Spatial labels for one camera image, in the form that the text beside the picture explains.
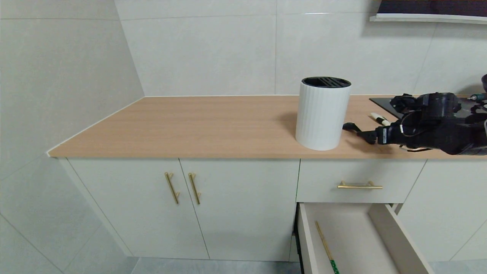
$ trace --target gold cabinet handle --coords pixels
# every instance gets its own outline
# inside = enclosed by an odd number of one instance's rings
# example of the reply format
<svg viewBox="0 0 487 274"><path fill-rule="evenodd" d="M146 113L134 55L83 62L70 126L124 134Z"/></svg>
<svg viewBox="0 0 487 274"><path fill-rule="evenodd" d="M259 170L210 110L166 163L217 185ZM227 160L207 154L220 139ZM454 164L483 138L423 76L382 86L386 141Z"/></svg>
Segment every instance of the gold cabinet handle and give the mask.
<svg viewBox="0 0 487 274"><path fill-rule="evenodd" d="M189 181L191 182L191 186L193 187L194 196L196 197L196 203L200 204L201 193L196 190L196 185L194 184L194 178L196 177L196 174L189 173L188 175L189 175Z"/></svg>
<svg viewBox="0 0 487 274"><path fill-rule="evenodd" d="M174 191L174 187L172 186L172 182L171 182L171 178L172 178L173 174L165 172L164 176L166 176L166 180L168 181L169 188L171 188L171 192L172 192L172 196L174 197L174 201L178 205L179 204L179 200L178 200L179 192Z"/></svg>
<svg viewBox="0 0 487 274"><path fill-rule="evenodd" d="M348 189L383 189L383 186L376 186L374 182L369 181L366 185L363 186L347 186L345 181L342 181L338 186L338 188L348 188Z"/></svg>

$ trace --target floor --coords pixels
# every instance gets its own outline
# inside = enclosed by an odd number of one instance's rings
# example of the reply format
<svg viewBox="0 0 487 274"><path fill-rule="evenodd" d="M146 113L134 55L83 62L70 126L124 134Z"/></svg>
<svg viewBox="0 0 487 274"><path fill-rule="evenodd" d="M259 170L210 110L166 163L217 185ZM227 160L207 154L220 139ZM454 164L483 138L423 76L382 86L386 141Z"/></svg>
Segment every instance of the floor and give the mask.
<svg viewBox="0 0 487 274"><path fill-rule="evenodd" d="M430 263L436 274L487 274L487 260ZM300 274L300 264L140 258L132 274Z"/></svg>

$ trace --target wooden countertop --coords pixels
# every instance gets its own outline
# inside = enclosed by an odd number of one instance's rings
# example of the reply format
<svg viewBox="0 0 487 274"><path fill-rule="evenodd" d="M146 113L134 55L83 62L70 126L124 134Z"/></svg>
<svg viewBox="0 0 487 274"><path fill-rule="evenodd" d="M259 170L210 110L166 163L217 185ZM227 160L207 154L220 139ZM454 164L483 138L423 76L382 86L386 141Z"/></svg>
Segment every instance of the wooden countertop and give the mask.
<svg viewBox="0 0 487 274"><path fill-rule="evenodd" d="M369 101L351 96L345 122L362 130L378 124ZM343 131L340 144L314 151L295 140L298 96L145 97L49 151L52 157L157 158L480 158L433 150L408 153L398 145L369 145Z"/></svg>

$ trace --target chopstick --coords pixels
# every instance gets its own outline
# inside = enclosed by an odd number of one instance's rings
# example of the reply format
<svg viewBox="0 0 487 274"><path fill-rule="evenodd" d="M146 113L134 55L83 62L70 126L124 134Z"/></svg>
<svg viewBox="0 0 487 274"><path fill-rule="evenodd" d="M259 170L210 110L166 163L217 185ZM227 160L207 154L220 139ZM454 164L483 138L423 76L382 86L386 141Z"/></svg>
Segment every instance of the chopstick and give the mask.
<svg viewBox="0 0 487 274"><path fill-rule="evenodd" d="M332 253L330 252L330 249L328 248L328 244L326 243L325 236L323 236L323 233L321 232L321 229L319 228L318 221L315 221L316 224L316 229L318 229L319 237L321 238L321 242L323 243L323 247L325 247L326 255L328 256L328 259L330 260L330 263L332 265L333 271L335 274L340 274L338 272L338 267L337 264L335 263L335 260L333 260Z"/></svg>

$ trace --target green chopstick tip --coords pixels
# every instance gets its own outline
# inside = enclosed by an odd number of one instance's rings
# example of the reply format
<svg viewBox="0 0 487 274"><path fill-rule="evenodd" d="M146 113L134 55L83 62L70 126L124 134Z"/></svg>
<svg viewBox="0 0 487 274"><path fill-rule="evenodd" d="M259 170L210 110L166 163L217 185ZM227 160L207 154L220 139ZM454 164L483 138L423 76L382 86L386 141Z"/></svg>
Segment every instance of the green chopstick tip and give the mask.
<svg viewBox="0 0 487 274"><path fill-rule="evenodd" d="M337 264L335 263L335 261L330 260L330 263L332 264L333 271L335 272L335 274L340 274L340 272L338 272L338 267L337 267Z"/></svg>

